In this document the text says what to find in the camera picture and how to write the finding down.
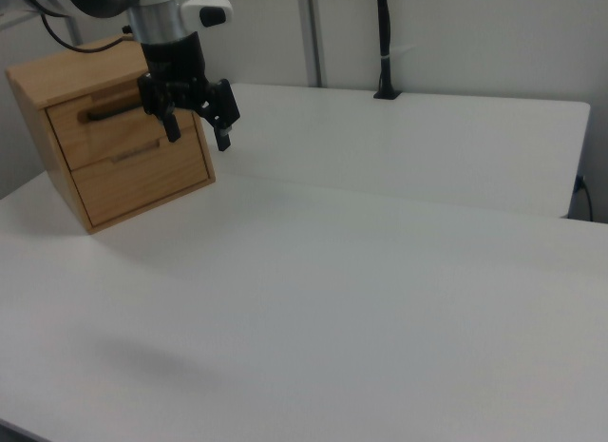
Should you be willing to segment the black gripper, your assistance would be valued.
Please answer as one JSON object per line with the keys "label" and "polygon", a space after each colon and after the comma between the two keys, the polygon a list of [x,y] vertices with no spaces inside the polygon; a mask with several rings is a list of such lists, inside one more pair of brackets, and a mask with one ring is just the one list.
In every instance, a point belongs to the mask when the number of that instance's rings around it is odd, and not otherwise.
{"label": "black gripper", "polygon": [[142,53],[149,71],[137,79],[142,108],[161,122],[167,140],[175,143],[181,137],[177,107],[196,111],[213,127],[218,150],[227,150],[240,112],[228,80],[207,80],[199,35],[192,32],[170,43],[142,44]]}

